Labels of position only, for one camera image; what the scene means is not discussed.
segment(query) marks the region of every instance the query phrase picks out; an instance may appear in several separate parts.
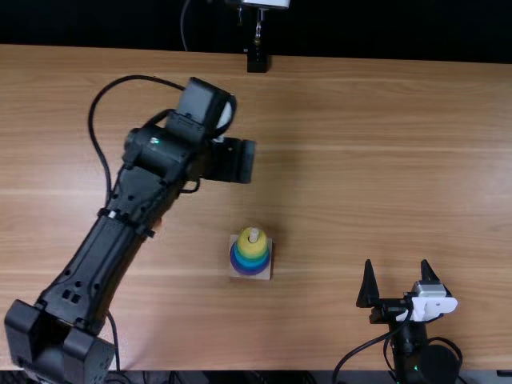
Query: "black cable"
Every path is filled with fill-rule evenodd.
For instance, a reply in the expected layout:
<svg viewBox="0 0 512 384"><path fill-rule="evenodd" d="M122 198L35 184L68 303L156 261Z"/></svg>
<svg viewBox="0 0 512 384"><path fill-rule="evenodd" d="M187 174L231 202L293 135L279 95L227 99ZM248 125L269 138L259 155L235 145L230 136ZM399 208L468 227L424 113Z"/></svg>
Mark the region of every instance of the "black cable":
<svg viewBox="0 0 512 384"><path fill-rule="evenodd" d="M198 180L195 182L195 187L192 190L180 190L181 194L194 194L199 190L199 187L201 186L201 179L198 178Z"/></svg>
<svg viewBox="0 0 512 384"><path fill-rule="evenodd" d="M365 342L364 344L361 344L360 346L358 346L357 348L354 348L351 352L346 354L339 361L339 363L336 365L336 367L334 368L333 375L332 375L332 378L331 378L332 384L336 384L336 379L338 378L338 373L339 373L340 369L342 368L343 364L345 364L350 358L352 358L353 356L355 356L356 354L358 354L362 350L365 350L366 348L368 348L368 347L370 347L370 346L372 346L374 344L377 344L378 342L381 342L382 340L386 340L387 338L391 338L392 336L394 336L395 334L400 332L400 330L402 330L402 328L404 326L406 326L406 324L409 322L410 317L412 316L412 314L413 314L412 305L409 304L409 308L408 308L408 311L407 311L406 319L402 322L402 324L400 324L399 327L397 327L395 330L392 330L392 331L390 331L390 332L388 332L386 334L383 334L383 335L379 336L378 338L374 338L373 340L370 340L368 342Z"/></svg>
<svg viewBox="0 0 512 384"><path fill-rule="evenodd" d="M121 370L121 359L119 358L118 328L115 325L114 317L110 311L106 313L106 316L108 317L110 326L112 327L112 337L114 338L115 370L119 372Z"/></svg>
<svg viewBox="0 0 512 384"><path fill-rule="evenodd" d="M123 374L121 372L117 372L117 371L110 372L110 374L116 374L116 375L124 378L128 382L128 384L132 384L131 380L125 374ZM125 384L124 382L122 382L122 380L119 380L117 378L109 378L109 379L105 380L105 384L113 384L114 382L120 382L121 384Z"/></svg>
<svg viewBox="0 0 512 384"><path fill-rule="evenodd" d="M384 341L384 346L382 347L382 352L384 353L384 360L386 360L387 367L390 369L391 372L394 372L394 368L390 364L390 360L387 358L387 346L390 343L390 338L387 338Z"/></svg>
<svg viewBox="0 0 512 384"><path fill-rule="evenodd" d="M185 24L185 14L186 14L186 10L189 7L189 4L190 4L190 0L185 0L185 3L183 4L183 8L182 8L182 13L180 14L180 17L179 17L179 32L180 32L180 35L182 36L182 44L183 44L183 49L185 50L185 52L187 52L189 49L186 46L185 31L184 31L183 24Z"/></svg>
<svg viewBox="0 0 512 384"><path fill-rule="evenodd" d="M158 112L155 116L153 116L152 118L150 118L146 124L144 124L144 126L149 126L149 125L152 125L152 126L156 126L157 124L160 123L161 120L163 120L164 118L167 117L167 115L174 111L173 109L168 109L168 110L163 110L162 112Z"/></svg>
<svg viewBox="0 0 512 384"><path fill-rule="evenodd" d="M106 157L105 157L101 147L99 146L98 139L96 138L96 134L94 133L94 124L93 124L94 112L96 111L96 107L98 106L99 101L102 99L102 97L109 90L111 90L112 88L114 88L115 86L117 86L117 85L119 85L119 84L121 84L123 82L128 82L128 81L131 81L131 80L146 80L148 82L156 82L158 84L163 84L164 86L171 86L171 87L173 87L173 88L175 88L177 90L184 90L185 89L185 87L180 86L179 84L176 84L176 83L164 80L163 78L155 78L155 77L152 77L152 76L145 76L144 74L131 74L129 76L124 76L122 78L118 78L116 80L113 80L112 82L110 82L109 84L104 86L102 88L102 90L100 90L98 92L98 94L94 98L93 102L90 104L89 115L87 117L87 125L88 125L88 128L89 128L90 140L93 143L93 147L96 150L96 153L98 154L98 157L99 157L99 161L102 163L103 169L105 171L105 179L106 179L105 205L108 203L109 198L110 198L110 193L112 191L112 180L110 179L109 164L108 164L108 162L106 160Z"/></svg>
<svg viewBox="0 0 512 384"><path fill-rule="evenodd" d="M167 384L174 384L175 376L176 376L176 372L174 372L173 370L171 372L169 372L169 377L167 378Z"/></svg>
<svg viewBox="0 0 512 384"><path fill-rule="evenodd" d="M394 373L391 372L390 370L388 370L387 373L391 376L391 379L396 383L397 382L397 377L394 375Z"/></svg>
<svg viewBox="0 0 512 384"><path fill-rule="evenodd" d="M455 351L455 353L457 354L457 357L458 357L458 367L460 369L460 367L462 366L462 361L464 360L464 357L462 356L462 351L460 350L460 348L457 346L457 344L455 344L454 342L452 342L451 340L448 340L447 338L429 338L427 340L427 343L428 344L431 344L432 342L444 342L445 344L447 344L452 350Z"/></svg>
<svg viewBox="0 0 512 384"><path fill-rule="evenodd" d="M183 384L182 380L179 377L178 372L176 372L176 371L174 372L174 377L179 381L179 384Z"/></svg>

